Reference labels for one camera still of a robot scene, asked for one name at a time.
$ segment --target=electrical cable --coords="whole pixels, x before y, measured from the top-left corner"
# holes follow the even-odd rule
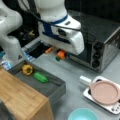
[[[46,23],[50,26],[53,26],[53,27],[58,27],[58,28],[63,28],[63,29],[69,29],[69,30],[74,30],[74,31],[78,31],[78,32],[83,32],[83,33],[87,33],[85,31],[81,31],[80,29],[74,29],[74,28],[69,28],[69,27],[63,27],[63,26],[59,26],[59,25],[55,25],[55,24],[51,24],[50,22],[46,22],[46,21],[43,21],[40,17],[38,17],[37,15],[35,15],[31,10],[29,10],[29,8],[27,7],[27,5],[24,3],[23,0],[21,0],[22,4],[24,5],[24,7],[27,9],[27,11],[32,14],[39,22],[42,22],[42,23]]]

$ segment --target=wooden cabinet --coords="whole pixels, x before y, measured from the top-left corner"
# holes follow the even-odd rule
[[[54,120],[48,98],[0,69],[0,99],[17,120]]]

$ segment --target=gray wall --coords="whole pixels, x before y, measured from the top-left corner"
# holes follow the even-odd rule
[[[66,7],[120,22],[120,0],[66,0]]]

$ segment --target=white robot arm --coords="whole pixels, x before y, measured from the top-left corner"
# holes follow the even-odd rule
[[[73,29],[80,29],[81,24],[68,15],[64,0],[33,1],[43,21],[39,22],[40,39],[58,49],[80,54],[84,50],[83,36],[80,31]],[[30,9],[30,0],[18,0],[18,3],[23,10]]]
[[[14,66],[24,59],[24,54],[17,38],[8,36],[9,33],[22,25],[22,18],[18,12],[9,9],[0,0],[0,45],[5,52],[3,59]]]

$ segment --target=green toy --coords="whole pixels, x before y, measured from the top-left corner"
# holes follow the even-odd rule
[[[42,83],[48,82],[48,78],[39,72],[33,74],[34,78]]]

